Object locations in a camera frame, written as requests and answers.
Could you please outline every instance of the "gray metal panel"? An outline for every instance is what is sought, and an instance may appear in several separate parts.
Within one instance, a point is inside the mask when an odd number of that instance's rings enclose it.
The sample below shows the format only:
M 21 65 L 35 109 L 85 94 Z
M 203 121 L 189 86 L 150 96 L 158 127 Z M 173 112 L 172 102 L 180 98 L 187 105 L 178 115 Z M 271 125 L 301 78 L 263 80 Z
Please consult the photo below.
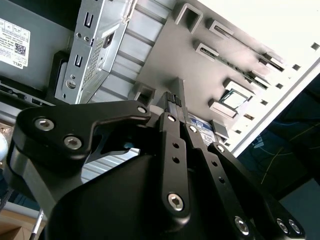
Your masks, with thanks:
M 138 11 L 133 12 L 132 19 L 128 25 L 130 31 L 153 42 L 156 41 L 162 27 L 161 23 Z
M 134 84 L 175 4 L 176 0 L 138 0 L 111 70 L 118 80 L 104 83 L 91 102 L 127 99 L 128 87 Z
M 132 1 L 129 0 L 82 1 L 65 84 L 62 85 L 62 95 L 55 95 L 57 99 L 69 104 L 79 103 L 82 89 L 89 82 L 96 80 L 95 75 L 103 62 L 108 57 L 115 59 L 117 51 L 112 51 L 111 55 L 109 49 L 118 49 L 119 41 L 115 44 L 111 42 L 108 46 L 108 37 L 115 31 L 122 31 L 122 36 L 125 28 L 121 28 L 120 25 L 124 24 L 123 21 L 129 13 L 127 9 L 131 4 Z
M 161 5 L 160 3 L 154 1 L 154 0 L 138 0 L 137 3 L 137 9 L 143 9 L 144 11 L 148 11 L 149 13 L 152 13 L 156 16 L 159 16 L 160 18 L 166 20 L 171 12 L 171 9 L 164 7 L 164 5 Z
M 8 0 L 1 0 L 0 18 L 30 31 L 28 66 L 19 69 L 0 61 L 0 74 L 35 89 L 46 90 L 54 54 L 67 50 L 73 32 Z
M 5 104 L 0 100 L 0 119 L 10 124 L 15 124 L 16 117 L 20 113 L 20 109 L 17 109 L 11 105 Z
M 134 85 L 126 80 L 110 74 L 102 86 L 123 96 L 124 98 L 127 98 Z
M 125 34 L 119 50 L 140 60 L 141 62 L 145 62 L 151 49 L 152 47 L 147 43 L 144 43 L 133 36 Z

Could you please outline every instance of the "screw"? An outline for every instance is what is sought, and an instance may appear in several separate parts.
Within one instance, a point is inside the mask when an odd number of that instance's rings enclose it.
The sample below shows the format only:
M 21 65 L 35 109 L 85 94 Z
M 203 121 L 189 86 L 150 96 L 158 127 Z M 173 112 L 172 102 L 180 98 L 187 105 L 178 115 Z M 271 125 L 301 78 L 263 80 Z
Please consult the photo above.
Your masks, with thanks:
M 82 146 L 81 140 L 75 136 L 67 136 L 64 139 L 64 144 L 72 150 L 77 150 Z
M 194 133 L 196 133 L 197 132 L 197 129 L 196 129 L 196 127 L 195 126 L 189 126 L 189 128 L 190 128 L 190 130 L 192 131 L 192 132 L 194 132 Z
M 55 124 L 47 118 L 39 118 L 35 120 L 34 125 L 37 129 L 40 129 L 42 131 L 50 131 L 55 127 Z
M 171 115 L 168 115 L 168 119 L 169 119 L 170 121 L 172 121 L 172 122 L 175 122 L 175 121 L 176 121 L 176 119 L 175 119 L 173 116 L 171 116 Z
M 216 147 L 220 150 L 220 152 L 222 152 L 222 153 L 224 153 L 224 152 L 225 152 L 225 149 L 224 149 L 222 146 L 217 145 Z
M 168 202 L 176 211 L 181 211 L 184 208 L 184 202 L 182 201 L 181 197 L 175 193 L 168 195 Z
M 281 219 L 277 219 L 276 222 L 278 223 L 279 227 L 282 229 L 282 231 L 287 234 L 288 228 L 286 227 L 286 225 L 284 224 L 284 222 Z
M 142 107 L 142 106 L 138 106 L 138 111 L 139 111 L 140 113 L 143 113 L 143 114 L 145 114 L 145 113 L 147 112 L 147 110 L 146 110 L 144 107 Z
M 243 235 L 246 235 L 246 236 L 249 235 L 249 228 L 245 223 L 245 221 L 242 220 L 241 217 L 235 216 L 234 223 Z
M 300 229 L 298 228 L 298 226 L 295 224 L 294 221 L 289 220 L 289 224 L 297 234 L 301 233 Z

